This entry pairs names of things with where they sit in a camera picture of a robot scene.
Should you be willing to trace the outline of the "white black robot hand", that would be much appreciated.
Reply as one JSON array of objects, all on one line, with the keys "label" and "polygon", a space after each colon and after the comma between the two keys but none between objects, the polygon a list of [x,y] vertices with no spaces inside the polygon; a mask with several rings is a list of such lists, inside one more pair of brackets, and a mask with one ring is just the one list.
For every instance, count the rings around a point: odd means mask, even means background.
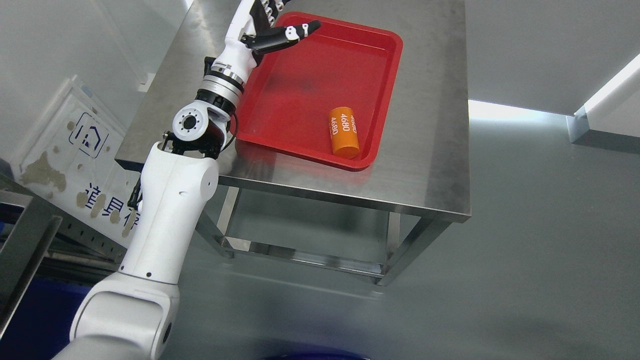
[{"label": "white black robot hand", "polygon": [[264,55],[293,47],[322,27],[318,19],[288,26],[276,26],[275,21],[288,0],[242,0],[231,19],[225,35],[238,54],[250,54],[256,65]]}]

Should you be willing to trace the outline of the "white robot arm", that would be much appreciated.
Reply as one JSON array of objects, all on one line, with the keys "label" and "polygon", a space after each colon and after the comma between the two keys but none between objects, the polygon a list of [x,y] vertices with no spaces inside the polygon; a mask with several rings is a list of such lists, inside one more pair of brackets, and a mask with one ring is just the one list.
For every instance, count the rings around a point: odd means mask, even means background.
[{"label": "white robot arm", "polygon": [[142,169],[142,210],[119,269],[79,306],[57,360],[157,360],[179,307],[179,276],[205,204],[213,197],[227,123],[256,62],[227,47],[206,71],[198,95],[173,118],[167,141],[151,146]]}]

